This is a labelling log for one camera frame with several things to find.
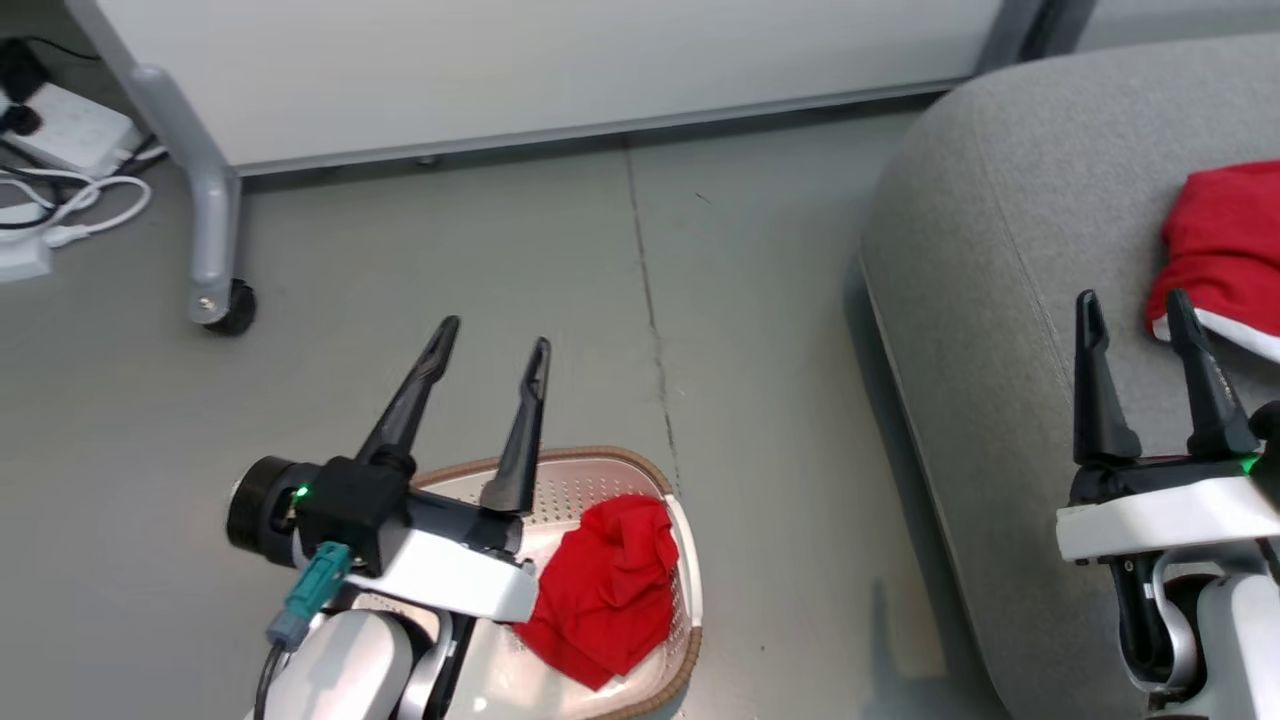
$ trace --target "red cloth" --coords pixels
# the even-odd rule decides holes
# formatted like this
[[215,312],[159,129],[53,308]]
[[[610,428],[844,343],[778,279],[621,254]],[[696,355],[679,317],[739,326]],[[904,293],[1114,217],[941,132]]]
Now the red cloth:
[[1147,329],[1169,340],[1165,297],[1180,287],[1202,325],[1280,363],[1280,160],[1193,173],[1164,238]]
[[604,501],[564,534],[538,580],[534,616],[516,634],[544,662],[598,691],[667,639],[678,559],[662,502]]

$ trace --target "gray fabric upholstery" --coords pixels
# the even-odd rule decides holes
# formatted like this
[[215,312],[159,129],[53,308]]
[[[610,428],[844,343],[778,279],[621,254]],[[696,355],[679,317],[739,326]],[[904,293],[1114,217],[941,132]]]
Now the gray fabric upholstery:
[[[1160,225],[1188,173],[1277,156],[1280,36],[1248,36],[984,77],[925,114],[882,181],[868,287],[970,621],[1019,720],[1142,708],[1106,570],[1062,562],[1053,536],[1075,470],[1075,296],[1098,291],[1146,450],[1183,451],[1181,369],[1142,328]],[[1247,409],[1280,398],[1280,366],[1217,350]]]

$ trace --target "laundry basket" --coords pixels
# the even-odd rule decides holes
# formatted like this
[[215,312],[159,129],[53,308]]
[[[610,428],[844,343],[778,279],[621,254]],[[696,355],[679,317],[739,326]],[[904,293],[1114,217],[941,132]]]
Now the laundry basket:
[[[420,474],[415,484],[476,502],[498,459]],[[535,509],[525,519],[518,556],[547,566],[582,512],[605,500],[643,495],[660,500],[680,547],[672,578],[675,616],[667,641],[627,676],[599,691],[566,678],[538,659],[509,626],[476,624],[449,706],[449,720],[626,720],[659,708],[689,683],[703,644],[703,588],[689,520],[667,478],[644,457],[618,447],[544,450],[538,460]]]

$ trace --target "floor seam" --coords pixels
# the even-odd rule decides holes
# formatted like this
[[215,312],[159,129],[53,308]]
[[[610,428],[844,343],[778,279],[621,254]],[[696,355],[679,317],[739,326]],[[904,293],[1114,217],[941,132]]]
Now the floor seam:
[[667,423],[667,447],[671,450],[671,462],[676,470],[676,493],[680,487],[680,454],[676,451],[676,433],[671,427],[671,406],[667,396],[667,366],[662,363],[662,334],[653,311],[653,287],[649,283],[649,260],[645,256],[644,227],[640,222],[640,202],[636,199],[636,177],[631,167],[631,138],[622,136],[622,159],[627,167],[627,191],[631,195],[631,220],[635,225],[636,249],[640,252],[640,278],[644,281],[644,302],[649,310],[649,334],[653,336],[653,363],[658,368],[658,401],[662,404],[662,418]]

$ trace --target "whiteboard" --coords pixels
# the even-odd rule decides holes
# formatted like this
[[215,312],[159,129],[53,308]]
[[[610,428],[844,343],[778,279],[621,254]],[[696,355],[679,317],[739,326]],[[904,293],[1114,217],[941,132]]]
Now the whiteboard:
[[963,78],[1001,1],[99,5],[136,63],[177,81],[232,165],[273,172]]

